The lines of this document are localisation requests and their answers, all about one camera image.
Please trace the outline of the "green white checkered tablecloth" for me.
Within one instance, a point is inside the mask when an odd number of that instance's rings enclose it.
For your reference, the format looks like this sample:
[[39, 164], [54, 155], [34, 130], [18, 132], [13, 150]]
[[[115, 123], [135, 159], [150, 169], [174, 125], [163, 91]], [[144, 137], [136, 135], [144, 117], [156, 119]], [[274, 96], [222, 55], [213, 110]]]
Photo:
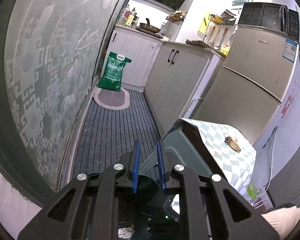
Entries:
[[[189, 119], [199, 128], [199, 133], [208, 151], [222, 169], [229, 184], [246, 200], [250, 200], [247, 187], [250, 183], [255, 161], [256, 150], [236, 128], [213, 122]], [[241, 151], [232, 150], [224, 141], [230, 136], [237, 140]]]

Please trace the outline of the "teal plastic trash bin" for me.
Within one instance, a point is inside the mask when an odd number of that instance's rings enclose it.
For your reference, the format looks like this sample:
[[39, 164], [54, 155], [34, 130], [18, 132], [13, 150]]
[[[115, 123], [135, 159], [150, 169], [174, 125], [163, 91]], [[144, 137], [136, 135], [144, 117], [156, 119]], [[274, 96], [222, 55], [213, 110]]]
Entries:
[[79, 239], [119, 239], [118, 229], [128, 227], [135, 230], [131, 239], [180, 239], [180, 224], [168, 213], [172, 198], [152, 178], [139, 176], [136, 193], [122, 171], [86, 180], [87, 208], [73, 230]]

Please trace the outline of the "condiment bottles group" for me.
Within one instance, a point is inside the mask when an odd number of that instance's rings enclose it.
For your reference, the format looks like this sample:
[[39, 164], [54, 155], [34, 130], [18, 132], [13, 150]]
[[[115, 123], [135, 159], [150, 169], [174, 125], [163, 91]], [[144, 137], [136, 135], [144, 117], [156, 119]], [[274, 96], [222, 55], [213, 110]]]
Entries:
[[136, 9], [131, 9], [130, 5], [127, 5], [120, 11], [116, 24], [123, 27], [131, 28], [135, 19]]

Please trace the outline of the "frying pan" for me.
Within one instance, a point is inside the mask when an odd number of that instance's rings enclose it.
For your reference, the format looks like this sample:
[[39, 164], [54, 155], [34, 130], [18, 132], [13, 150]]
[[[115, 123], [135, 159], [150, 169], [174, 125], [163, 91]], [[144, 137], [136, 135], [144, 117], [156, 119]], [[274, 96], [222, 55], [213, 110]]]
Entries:
[[155, 26], [152, 26], [150, 24], [149, 18], [146, 18], [146, 23], [140, 23], [139, 26], [140, 26], [141, 29], [145, 29], [145, 30], [150, 31], [151, 33], [154, 33], [154, 34], [157, 34], [157, 33], [160, 32], [159, 28], [157, 28]]

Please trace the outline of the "beige refrigerator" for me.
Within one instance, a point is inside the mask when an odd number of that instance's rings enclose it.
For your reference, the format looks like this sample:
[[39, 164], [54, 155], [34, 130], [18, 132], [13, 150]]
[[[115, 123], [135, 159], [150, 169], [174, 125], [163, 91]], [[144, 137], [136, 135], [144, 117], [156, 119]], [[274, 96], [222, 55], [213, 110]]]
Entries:
[[227, 124], [258, 147], [280, 126], [300, 77], [299, 42], [240, 25], [194, 119]]

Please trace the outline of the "white kitchen cabinet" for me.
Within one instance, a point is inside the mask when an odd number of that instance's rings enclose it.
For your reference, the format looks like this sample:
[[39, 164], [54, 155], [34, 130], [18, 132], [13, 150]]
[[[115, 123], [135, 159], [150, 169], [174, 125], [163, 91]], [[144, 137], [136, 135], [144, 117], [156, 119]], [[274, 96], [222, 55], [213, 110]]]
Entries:
[[170, 42], [120, 25], [108, 52], [131, 59], [122, 87], [144, 93], [160, 134], [175, 120], [194, 116], [225, 60], [202, 41]]

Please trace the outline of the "ginger root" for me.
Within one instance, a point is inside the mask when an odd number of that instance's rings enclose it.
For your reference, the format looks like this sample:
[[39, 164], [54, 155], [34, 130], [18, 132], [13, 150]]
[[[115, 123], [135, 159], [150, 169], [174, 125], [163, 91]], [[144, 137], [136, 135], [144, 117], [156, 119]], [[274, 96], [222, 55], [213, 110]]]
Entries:
[[232, 150], [236, 151], [236, 152], [240, 152], [241, 148], [239, 146], [239, 144], [237, 143], [237, 140], [227, 136], [225, 137], [225, 141], [224, 141]]

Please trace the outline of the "oval grey floor mat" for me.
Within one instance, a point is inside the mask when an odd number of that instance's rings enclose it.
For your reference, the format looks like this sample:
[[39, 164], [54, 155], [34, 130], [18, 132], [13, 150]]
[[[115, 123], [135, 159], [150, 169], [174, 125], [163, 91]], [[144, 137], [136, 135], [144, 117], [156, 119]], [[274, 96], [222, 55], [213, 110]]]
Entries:
[[93, 98], [99, 106], [109, 110], [121, 111], [130, 106], [130, 94], [124, 88], [119, 92], [96, 88]]

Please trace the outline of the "wall spice rack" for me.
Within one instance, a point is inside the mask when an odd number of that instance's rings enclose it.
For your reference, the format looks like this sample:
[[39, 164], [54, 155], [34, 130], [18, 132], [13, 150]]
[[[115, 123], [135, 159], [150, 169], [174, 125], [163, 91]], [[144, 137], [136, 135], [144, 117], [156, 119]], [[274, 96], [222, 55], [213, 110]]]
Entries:
[[179, 22], [179, 21], [183, 21], [185, 19], [187, 15], [187, 12], [184, 11], [176, 11], [173, 14], [170, 14], [166, 17], [166, 20], [170, 21], [170, 22]]

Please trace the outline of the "frosted patterned sliding door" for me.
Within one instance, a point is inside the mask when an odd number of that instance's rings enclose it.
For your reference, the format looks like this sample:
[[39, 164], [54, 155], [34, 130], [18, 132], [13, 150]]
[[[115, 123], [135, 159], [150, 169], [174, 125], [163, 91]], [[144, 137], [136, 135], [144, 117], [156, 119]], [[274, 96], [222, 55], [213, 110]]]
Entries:
[[125, 0], [17, 0], [5, 44], [10, 109], [27, 156], [55, 189], [65, 144]]

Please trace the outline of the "green rice bag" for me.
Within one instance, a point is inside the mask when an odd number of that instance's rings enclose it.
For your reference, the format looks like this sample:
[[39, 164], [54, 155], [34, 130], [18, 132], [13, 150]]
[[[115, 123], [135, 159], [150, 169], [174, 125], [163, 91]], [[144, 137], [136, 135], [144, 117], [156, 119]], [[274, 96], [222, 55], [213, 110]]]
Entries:
[[111, 51], [108, 55], [103, 75], [100, 78], [97, 87], [120, 92], [123, 69], [127, 63], [131, 62], [131, 59]]

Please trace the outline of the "green plastic stool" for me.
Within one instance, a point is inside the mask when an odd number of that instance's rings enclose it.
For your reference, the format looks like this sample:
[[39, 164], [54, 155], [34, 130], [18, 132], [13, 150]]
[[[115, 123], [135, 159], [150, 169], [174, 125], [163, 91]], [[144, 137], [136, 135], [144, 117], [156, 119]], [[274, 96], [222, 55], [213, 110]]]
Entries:
[[218, 174], [225, 178], [220, 166], [204, 145], [199, 128], [189, 119], [178, 119], [160, 139], [162, 150], [175, 155], [178, 163], [191, 168], [200, 176]]

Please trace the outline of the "black microwave oven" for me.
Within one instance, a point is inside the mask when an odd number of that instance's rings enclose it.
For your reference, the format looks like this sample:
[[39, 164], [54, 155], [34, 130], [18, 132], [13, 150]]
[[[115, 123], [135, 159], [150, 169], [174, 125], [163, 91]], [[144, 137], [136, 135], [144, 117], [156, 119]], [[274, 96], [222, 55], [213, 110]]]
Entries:
[[263, 2], [244, 3], [238, 24], [265, 27], [299, 41], [299, 13], [286, 5]]

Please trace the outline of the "white tissue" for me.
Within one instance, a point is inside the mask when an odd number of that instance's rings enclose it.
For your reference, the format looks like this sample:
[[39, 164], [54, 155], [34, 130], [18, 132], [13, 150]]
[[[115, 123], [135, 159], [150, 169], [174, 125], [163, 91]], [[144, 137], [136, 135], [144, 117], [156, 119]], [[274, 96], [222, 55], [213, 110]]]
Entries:
[[131, 239], [134, 235], [135, 230], [133, 227], [120, 228], [118, 229], [118, 238], [119, 239]]

